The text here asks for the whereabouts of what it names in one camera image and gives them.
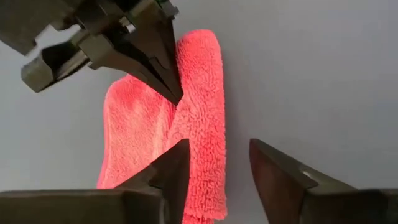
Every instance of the microfiber towel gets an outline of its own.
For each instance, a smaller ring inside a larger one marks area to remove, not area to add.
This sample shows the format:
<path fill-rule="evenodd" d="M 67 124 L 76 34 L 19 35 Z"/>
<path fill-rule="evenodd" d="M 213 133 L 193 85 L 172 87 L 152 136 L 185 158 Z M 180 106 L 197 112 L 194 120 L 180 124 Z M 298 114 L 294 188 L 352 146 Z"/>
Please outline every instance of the microfiber towel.
<path fill-rule="evenodd" d="M 183 96 L 177 106 L 126 75 L 104 103 L 105 154 L 97 188 L 113 188 L 181 139 L 190 141 L 190 180 L 184 224 L 226 216 L 223 65 L 218 41 L 195 30 L 177 42 Z"/>

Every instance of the gray backdrop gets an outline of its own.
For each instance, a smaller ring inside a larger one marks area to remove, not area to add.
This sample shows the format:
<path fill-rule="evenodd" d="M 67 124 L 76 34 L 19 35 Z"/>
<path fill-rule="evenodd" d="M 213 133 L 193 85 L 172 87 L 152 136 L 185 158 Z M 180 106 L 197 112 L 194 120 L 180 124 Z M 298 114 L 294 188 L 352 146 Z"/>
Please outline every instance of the gray backdrop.
<path fill-rule="evenodd" d="M 209 28 L 223 49 L 224 223 L 265 222 L 249 138 L 355 187 L 398 187 L 397 1 L 173 3 L 177 37 Z M 49 29 L 39 44 L 69 35 Z M 0 189 L 94 187 L 104 94 L 123 73 L 84 69 L 36 95 L 19 78 L 28 61 L 0 44 Z"/>

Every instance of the cloth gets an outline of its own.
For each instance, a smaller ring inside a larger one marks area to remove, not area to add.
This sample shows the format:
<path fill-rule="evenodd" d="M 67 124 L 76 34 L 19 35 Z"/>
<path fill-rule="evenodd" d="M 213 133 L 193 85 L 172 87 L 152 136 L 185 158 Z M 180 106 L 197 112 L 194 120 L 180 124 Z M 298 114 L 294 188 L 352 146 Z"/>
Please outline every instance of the cloth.
<path fill-rule="evenodd" d="M 177 106 L 131 75 L 109 88 L 97 187 L 119 185 L 188 138 L 190 180 L 183 223 L 210 224 L 226 216 L 223 65 L 214 33 L 195 30 L 183 36 L 177 63 L 184 92 Z"/>

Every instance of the towel fold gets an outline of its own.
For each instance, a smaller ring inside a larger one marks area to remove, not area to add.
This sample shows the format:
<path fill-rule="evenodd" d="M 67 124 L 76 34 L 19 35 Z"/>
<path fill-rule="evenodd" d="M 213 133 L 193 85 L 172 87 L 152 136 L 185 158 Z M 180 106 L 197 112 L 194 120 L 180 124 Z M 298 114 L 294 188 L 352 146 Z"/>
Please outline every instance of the towel fold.
<path fill-rule="evenodd" d="M 184 224 L 226 216 L 223 65 L 215 35 L 195 30 L 177 43 L 184 95 L 177 106 L 133 76 L 109 88 L 104 103 L 105 154 L 97 188 L 113 188 L 179 140 L 190 140 Z"/>

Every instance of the red towel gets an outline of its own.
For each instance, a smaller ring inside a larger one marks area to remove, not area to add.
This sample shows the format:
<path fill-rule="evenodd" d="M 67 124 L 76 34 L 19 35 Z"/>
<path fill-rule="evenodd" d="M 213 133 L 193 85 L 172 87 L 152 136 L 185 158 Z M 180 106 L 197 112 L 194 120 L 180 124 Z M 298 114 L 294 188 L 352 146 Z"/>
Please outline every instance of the red towel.
<path fill-rule="evenodd" d="M 104 104 L 105 155 L 97 187 L 113 188 L 179 140 L 190 140 L 184 224 L 226 216 L 223 65 L 215 35 L 186 34 L 177 43 L 184 95 L 177 106 L 133 76 L 109 88 Z"/>

